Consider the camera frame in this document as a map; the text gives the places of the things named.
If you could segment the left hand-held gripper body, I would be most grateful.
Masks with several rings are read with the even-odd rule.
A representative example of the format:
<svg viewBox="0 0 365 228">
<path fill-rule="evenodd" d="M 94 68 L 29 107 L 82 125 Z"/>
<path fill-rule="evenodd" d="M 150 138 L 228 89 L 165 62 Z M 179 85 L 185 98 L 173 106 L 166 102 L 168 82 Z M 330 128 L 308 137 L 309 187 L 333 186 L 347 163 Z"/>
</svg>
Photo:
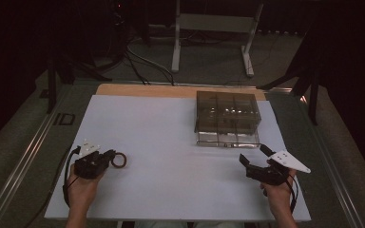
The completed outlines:
<svg viewBox="0 0 365 228">
<path fill-rule="evenodd" d="M 108 159 L 99 152 L 100 146 L 87 140 L 82 142 L 79 159 L 74 163 L 75 174 L 86 180 L 93 180 L 108 168 Z"/>
</svg>

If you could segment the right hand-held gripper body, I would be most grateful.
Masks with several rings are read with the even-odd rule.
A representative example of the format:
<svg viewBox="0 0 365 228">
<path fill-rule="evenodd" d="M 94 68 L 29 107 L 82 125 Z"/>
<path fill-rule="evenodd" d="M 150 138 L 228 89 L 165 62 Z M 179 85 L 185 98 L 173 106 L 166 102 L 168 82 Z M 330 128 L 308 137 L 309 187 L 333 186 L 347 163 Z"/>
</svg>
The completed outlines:
<svg viewBox="0 0 365 228">
<path fill-rule="evenodd" d="M 287 181 L 291 169 L 304 173 L 311 172 L 309 167 L 287 150 L 274 152 L 268 157 L 268 161 L 270 164 L 265 167 L 255 166 L 248 161 L 246 163 L 246 177 L 270 185 L 281 185 Z"/>
</svg>

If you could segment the smoky clear plastic drawer organizer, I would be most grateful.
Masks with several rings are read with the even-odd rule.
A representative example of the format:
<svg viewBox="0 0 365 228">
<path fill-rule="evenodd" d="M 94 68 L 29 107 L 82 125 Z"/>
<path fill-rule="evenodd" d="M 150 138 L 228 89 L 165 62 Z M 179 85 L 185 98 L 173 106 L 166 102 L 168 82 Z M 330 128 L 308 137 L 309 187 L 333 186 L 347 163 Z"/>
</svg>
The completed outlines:
<svg viewBox="0 0 365 228">
<path fill-rule="evenodd" d="M 260 121 L 254 94 L 197 92 L 196 132 L 254 135 Z"/>
</svg>

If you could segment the person's right hand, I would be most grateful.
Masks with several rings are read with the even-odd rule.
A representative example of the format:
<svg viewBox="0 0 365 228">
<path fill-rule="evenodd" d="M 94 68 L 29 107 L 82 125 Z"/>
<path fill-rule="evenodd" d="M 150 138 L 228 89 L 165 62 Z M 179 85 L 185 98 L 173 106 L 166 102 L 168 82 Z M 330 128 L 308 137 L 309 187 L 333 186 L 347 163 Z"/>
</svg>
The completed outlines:
<svg viewBox="0 0 365 228">
<path fill-rule="evenodd" d="M 281 185 L 270 185 L 263 182 L 259 185 L 260 189 L 264 191 L 266 197 L 268 198 L 270 209 L 290 209 L 293 177 L 296 175 L 296 173 L 296 170 L 289 169 L 289 177 L 287 182 Z"/>
</svg>

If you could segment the person's left hand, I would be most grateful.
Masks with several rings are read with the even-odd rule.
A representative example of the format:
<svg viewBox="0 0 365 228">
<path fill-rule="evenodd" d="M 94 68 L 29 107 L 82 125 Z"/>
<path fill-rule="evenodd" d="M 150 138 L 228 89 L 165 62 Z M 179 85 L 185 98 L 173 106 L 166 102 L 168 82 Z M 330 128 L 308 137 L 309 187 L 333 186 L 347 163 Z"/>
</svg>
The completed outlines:
<svg viewBox="0 0 365 228">
<path fill-rule="evenodd" d="M 72 165 L 67 179 L 69 208 L 88 209 L 96 197 L 99 182 L 104 175 L 105 173 L 92 180 L 83 179 L 74 173 L 74 165 Z"/>
</svg>

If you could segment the white table sheet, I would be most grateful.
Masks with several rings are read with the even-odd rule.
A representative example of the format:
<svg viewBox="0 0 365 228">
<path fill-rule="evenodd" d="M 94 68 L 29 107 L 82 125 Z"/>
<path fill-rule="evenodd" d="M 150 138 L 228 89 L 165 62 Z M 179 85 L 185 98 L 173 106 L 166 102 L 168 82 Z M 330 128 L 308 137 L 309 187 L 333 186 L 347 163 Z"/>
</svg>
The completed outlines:
<svg viewBox="0 0 365 228">
<path fill-rule="evenodd" d="M 258 149 L 204 147 L 189 98 L 95 95 L 73 141 L 127 156 L 110 167 L 87 213 L 91 219 L 269 221 L 268 200 L 239 157 L 258 166 Z"/>
</svg>

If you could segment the black stand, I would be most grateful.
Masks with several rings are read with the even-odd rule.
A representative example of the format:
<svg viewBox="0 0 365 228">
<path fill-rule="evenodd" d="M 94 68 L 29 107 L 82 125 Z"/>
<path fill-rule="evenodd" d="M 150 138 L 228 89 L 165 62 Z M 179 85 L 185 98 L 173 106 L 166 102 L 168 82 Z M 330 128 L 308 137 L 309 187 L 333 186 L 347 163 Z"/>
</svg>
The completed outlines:
<svg viewBox="0 0 365 228">
<path fill-rule="evenodd" d="M 59 78 L 63 84 L 72 85 L 76 79 L 72 70 L 76 68 L 87 76 L 101 82 L 110 82 L 110 79 L 102 76 L 97 71 L 83 65 L 65 53 L 51 54 L 47 60 L 48 88 L 41 96 L 48 99 L 47 113 L 51 113 L 57 103 L 57 82 Z"/>
<path fill-rule="evenodd" d="M 308 89 L 311 89 L 308 116 L 310 121 L 317 125 L 317 94 L 322 54 L 323 50 L 319 44 L 315 45 L 310 35 L 306 34 L 285 74 L 266 85 L 259 85 L 258 89 L 270 90 L 298 77 L 291 94 L 295 97 L 301 97 Z"/>
</svg>

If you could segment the wooden table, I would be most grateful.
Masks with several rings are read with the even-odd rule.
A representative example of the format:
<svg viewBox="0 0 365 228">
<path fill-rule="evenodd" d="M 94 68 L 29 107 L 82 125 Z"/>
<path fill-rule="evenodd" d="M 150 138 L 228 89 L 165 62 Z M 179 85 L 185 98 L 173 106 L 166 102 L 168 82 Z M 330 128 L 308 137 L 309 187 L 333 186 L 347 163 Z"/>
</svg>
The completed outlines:
<svg viewBox="0 0 365 228">
<path fill-rule="evenodd" d="M 254 94 L 258 101 L 266 101 L 264 92 L 252 87 L 101 84 L 96 95 L 195 98 L 198 91 Z"/>
</svg>

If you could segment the white metal stand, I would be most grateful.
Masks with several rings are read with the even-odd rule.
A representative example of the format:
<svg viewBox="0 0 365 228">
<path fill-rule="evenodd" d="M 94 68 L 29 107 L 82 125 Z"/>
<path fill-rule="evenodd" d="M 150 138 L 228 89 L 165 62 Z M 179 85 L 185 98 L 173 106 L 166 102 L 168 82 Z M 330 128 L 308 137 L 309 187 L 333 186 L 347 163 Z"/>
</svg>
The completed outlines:
<svg viewBox="0 0 365 228">
<path fill-rule="evenodd" d="M 176 0 L 175 15 L 175 38 L 172 55 L 171 71 L 180 70 L 181 57 L 181 29 L 191 29 L 200 31 L 222 31 L 235 33 L 248 33 L 247 43 L 240 48 L 244 64 L 244 70 L 248 77 L 254 76 L 254 66 L 249 54 L 255 34 L 258 28 L 259 19 L 263 10 L 263 4 L 257 3 L 254 15 L 251 17 L 211 15 L 181 12 L 181 0 Z"/>
</svg>

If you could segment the black floor bracket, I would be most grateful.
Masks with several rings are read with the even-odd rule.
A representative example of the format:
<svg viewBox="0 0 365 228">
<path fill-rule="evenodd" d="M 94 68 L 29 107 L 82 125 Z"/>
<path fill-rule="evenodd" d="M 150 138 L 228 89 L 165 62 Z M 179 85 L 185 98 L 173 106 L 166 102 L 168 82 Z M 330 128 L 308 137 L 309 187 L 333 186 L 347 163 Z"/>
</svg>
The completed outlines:
<svg viewBox="0 0 365 228">
<path fill-rule="evenodd" d="M 68 113 L 58 113 L 54 119 L 54 125 L 73 125 L 76 116 Z"/>
</svg>

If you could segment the aluminium floor rail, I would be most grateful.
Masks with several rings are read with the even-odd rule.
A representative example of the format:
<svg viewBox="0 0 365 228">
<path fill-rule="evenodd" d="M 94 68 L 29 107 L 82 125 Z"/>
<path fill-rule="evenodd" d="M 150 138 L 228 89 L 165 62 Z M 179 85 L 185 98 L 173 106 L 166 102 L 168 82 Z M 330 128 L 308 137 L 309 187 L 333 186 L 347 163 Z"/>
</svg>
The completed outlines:
<svg viewBox="0 0 365 228">
<path fill-rule="evenodd" d="M 306 184 L 304 194 L 312 222 L 315 226 L 320 223 L 328 228 L 365 228 L 326 143 L 318 128 L 310 121 L 306 97 L 296 97 L 295 101 L 306 136 L 311 142 L 301 149 L 301 156 L 311 166 L 312 172 L 303 174 L 301 182 Z"/>
<path fill-rule="evenodd" d="M 56 118 L 58 108 L 47 112 L 47 104 L 37 93 L 31 94 L 0 131 L 0 222 Z"/>
</svg>

